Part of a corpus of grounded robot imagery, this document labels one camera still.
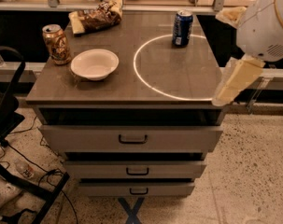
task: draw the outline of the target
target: brown soda can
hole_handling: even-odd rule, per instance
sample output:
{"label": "brown soda can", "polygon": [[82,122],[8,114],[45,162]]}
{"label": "brown soda can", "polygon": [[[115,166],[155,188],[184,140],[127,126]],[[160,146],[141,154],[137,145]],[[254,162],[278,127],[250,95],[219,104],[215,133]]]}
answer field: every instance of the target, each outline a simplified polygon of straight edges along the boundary
{"label": "brown soda can", "polygon": [[51,59],[55,64],[67,64],[72,60],[64,30],[60,25],[50,24],[42,28],[42,36]]}

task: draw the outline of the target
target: blue soda can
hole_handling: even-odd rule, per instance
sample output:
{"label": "blue soda can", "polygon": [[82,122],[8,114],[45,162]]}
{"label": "blue soda can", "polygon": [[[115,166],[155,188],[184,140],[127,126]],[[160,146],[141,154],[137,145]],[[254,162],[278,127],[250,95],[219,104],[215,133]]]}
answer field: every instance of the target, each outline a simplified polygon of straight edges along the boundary
{"label": "blue soda can", "polygon": [[180,10],[176,14],[173,27],[172,43],[178,47],[185,47],[189,43],[193,15],[190,11]]}

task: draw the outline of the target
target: can lid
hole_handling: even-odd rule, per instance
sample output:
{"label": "can lid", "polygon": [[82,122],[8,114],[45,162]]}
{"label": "can lid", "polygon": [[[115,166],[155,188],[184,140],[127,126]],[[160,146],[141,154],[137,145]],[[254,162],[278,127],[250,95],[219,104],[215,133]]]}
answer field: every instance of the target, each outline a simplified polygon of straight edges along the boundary
{"label": "can lid", "polygon": [[180,16],[183,16],[183,17],[189,17],[191,15],[191,11],[180,10],[177,14],[180,15]]}
{"label": "can lid", "polygon": [[42,28],[42,31],[46,34],[56,33],[61,29],[60,25],[58,24],[50,24],[46,25]]}

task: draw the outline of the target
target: soda can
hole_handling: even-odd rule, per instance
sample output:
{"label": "soda can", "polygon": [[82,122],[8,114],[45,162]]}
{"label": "soda can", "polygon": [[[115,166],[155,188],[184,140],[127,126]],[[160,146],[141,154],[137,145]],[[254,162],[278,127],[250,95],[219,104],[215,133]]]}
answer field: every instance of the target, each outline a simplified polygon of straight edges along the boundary
{"label": "soda can", "polygon": [[50,24],[42,28],[42,35],[51,59],[61,65],[72,60],[64,30],[60,25]]}
{"label": "soda can", "polygon": [[178,47],[185,47],[189,43],[193,15],[188,10],[180,10],[175,17],[172,43]]}

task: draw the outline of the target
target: cabinet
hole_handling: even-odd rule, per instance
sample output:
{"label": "cabinet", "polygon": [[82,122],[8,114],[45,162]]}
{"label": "cabinet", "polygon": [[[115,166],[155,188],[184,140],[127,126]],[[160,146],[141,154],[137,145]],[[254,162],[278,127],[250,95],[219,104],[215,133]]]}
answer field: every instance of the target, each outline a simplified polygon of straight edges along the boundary
{"label": "cabinet", "polygon": [[[40,132],[64,154],[64,167],[83,194],[185,196],[205,170],[225,114],[211,104],[220,71],[196,17],[193,36],[199,38],[186,48],[171,46],[174,16],[126,12],[120,26],[81,37],[67,27],[74,54],[104,47],[119,56],[118,70],[103,81],[76,82],[69,67],[48,60],[29,93]],[[137,59],[142,69],[134,66],[137,48],[159,35]],[[147,86],[135,69],[148,83],[161,83]]]}

